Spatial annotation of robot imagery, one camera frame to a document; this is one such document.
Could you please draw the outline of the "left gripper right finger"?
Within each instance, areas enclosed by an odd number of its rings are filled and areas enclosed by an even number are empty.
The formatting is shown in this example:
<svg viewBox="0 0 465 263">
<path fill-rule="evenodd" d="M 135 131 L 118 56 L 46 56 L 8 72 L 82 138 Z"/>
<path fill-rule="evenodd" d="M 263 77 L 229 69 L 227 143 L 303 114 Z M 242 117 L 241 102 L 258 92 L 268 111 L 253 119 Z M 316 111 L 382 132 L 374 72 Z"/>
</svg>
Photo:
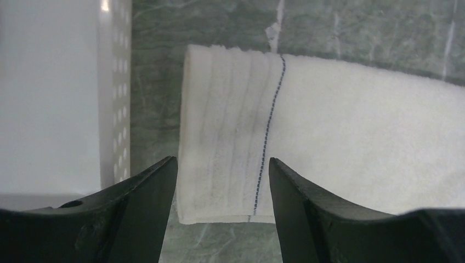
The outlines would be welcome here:
<svg viewBox="0 0 465 263">
<path fill-rule="evenodd" d="M 269 162 L 283 262 L 464 262 L 464 210 L 391 215 L 345 200 Z"/>
</svg>

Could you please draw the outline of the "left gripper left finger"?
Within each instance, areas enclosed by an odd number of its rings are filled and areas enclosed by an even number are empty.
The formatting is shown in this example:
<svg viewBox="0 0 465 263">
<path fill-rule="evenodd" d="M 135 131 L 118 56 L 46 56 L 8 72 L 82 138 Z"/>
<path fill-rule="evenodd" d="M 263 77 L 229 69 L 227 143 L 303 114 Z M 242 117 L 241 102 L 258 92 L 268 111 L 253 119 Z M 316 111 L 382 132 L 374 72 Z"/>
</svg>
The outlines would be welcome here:
<svg viewBox="0 0 465 263">
<path fill-rule="evenodd" d="M 168 156 L 58 208 L 2 209 L 1 262 L 158 262 L 177 172 Z"/>
</svg>

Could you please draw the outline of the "cream white towel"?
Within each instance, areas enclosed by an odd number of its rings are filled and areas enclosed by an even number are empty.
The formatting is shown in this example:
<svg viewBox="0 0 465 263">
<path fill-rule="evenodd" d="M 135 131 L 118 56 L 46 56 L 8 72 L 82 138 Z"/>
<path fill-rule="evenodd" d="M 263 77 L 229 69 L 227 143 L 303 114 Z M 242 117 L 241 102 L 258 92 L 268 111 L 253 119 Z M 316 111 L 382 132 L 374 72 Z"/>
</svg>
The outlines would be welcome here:
<svg viewBox="0 0 465 263">
<path fill-rule="evenodd" d="M 464 207 L 464 87 L 345 61 L 189 45 L 181 224 L 273 223 L 269 162 L 389 214 Z"/>
</svg>

